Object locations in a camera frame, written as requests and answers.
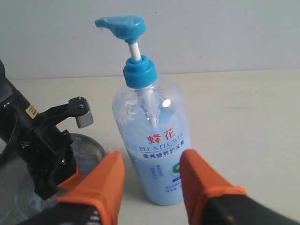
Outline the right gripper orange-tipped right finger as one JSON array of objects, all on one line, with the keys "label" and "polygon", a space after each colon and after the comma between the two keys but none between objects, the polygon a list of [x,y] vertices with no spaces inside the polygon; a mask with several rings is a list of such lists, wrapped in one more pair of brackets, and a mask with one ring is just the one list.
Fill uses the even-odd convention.
[{"label": "right gripper orange-tipped right finger", "polygon": [[250,198],[221,176],[196,150],[180,157],[183,199],[190,225],[297,225]]}]

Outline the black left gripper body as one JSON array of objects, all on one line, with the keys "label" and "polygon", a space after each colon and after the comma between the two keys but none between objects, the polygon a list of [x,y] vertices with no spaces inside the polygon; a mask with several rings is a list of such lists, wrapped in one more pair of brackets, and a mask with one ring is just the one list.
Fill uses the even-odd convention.
[{"label": "black left gripper body", "polygon": [[72,135],[56,127],[34,127],[18,138],[18,155],[26,163],[35,194],[43,200],[54,196],[58,188],[69,189],[82,180],[72,143]]}]

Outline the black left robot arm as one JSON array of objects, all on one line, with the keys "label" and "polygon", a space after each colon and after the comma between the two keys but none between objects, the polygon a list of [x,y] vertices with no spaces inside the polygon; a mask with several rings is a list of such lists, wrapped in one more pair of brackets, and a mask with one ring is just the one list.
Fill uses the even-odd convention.
[{"label": "black left robot arm", "polygon": [[82,97],[39,113],[6,78],[0,66],[0,138],[6,143],[0,155],[4,164],[13,152],[26,163],[35,193],[47,200],[58,188],[69,190],[83,180],[71,144],[73,138],[56,126],[69,117],[87,113]]}]

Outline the right gripper orange-tipped left finger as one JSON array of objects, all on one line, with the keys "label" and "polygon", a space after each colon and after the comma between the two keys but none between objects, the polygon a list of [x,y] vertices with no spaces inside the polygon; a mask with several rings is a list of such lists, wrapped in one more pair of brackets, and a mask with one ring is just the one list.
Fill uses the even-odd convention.
[{"label": "right gripper orange-tipped left finger", "polygon": [[124,193],[125,166],[120,151],[107,152],[83,177],[76,172],[59,184],[67,192],[23,225],[116,225]]}]

